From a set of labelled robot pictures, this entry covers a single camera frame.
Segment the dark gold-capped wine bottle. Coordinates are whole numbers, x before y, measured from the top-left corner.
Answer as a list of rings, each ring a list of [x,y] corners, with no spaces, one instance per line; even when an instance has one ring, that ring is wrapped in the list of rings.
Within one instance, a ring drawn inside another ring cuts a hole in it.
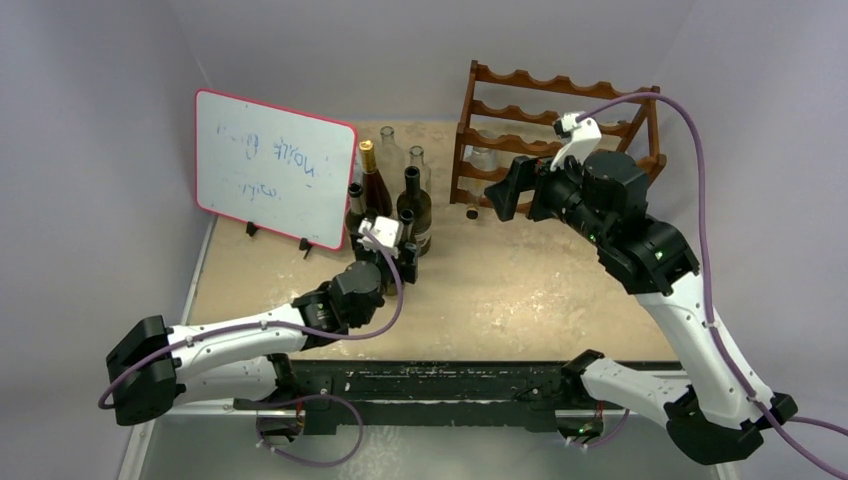
[[[371,140],[363,140],[358,146],[363,165],[362,185],[366,207],[379,216],[390,217],[393,210],[392,199],[377,165],[374,143]]]

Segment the clear slim glass bottle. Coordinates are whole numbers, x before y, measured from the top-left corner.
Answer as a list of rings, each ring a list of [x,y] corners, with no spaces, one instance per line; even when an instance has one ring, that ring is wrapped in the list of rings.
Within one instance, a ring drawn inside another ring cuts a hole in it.
[[[404,151],[397,144],[395,129],[386,125],[380,129],[376,159],[388,191],[396,198],[404,189]]]

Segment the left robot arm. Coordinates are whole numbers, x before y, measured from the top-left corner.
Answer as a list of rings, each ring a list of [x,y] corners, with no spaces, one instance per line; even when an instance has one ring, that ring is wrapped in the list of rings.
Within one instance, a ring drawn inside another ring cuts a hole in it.
[[[159,315],[139,320],[107,354],[109,384],[97,400],[120,426],[158,418],[177,405],[234,398],[284,409],[298,382],[277,358],[341,340],[365,340],[390,285],[403,296],[417,280],[419,249],[360,245],[332,279],[269,311],[208,325],[169,326]]]

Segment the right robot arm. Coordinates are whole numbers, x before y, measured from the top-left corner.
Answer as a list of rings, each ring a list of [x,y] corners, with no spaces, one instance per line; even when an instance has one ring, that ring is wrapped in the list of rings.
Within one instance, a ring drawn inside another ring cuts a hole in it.
[[[663,427],[675,446],[702,465],[741,461],[762,433],[798,407],[755,374],[706,303],[705,278],[683,234],[647,212],[649,175],[628,155],[599,151],[584,162],[516,157],[485,197],[511,220],[522,193],[533,195],[530,220],[556,219],[586,238],[605,271],[659,326],[686,372],[665,380],[588,350],[562,370],[561,392],[576,407],[608,402]]]

